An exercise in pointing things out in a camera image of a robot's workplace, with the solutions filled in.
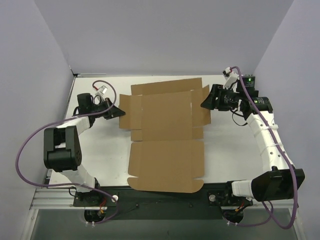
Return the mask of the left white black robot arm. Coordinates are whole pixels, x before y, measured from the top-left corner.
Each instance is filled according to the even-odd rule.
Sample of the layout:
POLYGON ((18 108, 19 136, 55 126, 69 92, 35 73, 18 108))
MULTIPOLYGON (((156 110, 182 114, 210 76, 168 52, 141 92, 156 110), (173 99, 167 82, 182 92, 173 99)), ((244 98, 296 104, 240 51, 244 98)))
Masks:
POLYGON ((100 97, 95 103, 90 93, 77 95, 78 106, 73 112, 75 117, 65 123, 44 130, 43 161, 47 169, 61 173, 76 183, 76 198, 86 200, 90 205, 101 203, 103 194, 98 180, 91 176, 82 165, 82 150, 79 136, 90 129, 97 118, 110 120, 124 116, 111 100, 100 97))

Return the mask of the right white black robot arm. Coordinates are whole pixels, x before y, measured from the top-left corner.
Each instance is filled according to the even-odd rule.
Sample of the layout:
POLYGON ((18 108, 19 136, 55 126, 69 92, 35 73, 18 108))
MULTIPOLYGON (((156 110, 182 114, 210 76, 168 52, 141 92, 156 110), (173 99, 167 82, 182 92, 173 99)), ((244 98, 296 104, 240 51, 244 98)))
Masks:
POLYGON ((270 100, 259 96, 254 76, 240 77, 235 72, 224 72, 223 75, 225 83, 213 84, 201 107, 242 113, 245 124, 253 132, 264 171, 252 180, 231 181, 232 195, 253 198, 258 202, 297 201, 298 189, 305 180, 305 173, 295 167, 284 149, 270 100))

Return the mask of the brown cardboard box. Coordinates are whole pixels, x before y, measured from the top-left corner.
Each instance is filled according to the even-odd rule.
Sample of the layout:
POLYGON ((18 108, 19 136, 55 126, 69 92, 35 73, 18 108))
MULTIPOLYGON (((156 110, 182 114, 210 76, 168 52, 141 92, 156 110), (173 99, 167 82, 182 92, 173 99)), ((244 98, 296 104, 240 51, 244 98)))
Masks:
POLYGON ((128 185, 137 191, 195 193, 204 185, 204 126, 211 112, 201 107, 210 91, 200 77, 131 86, 119 96, 130 131, 128 185))

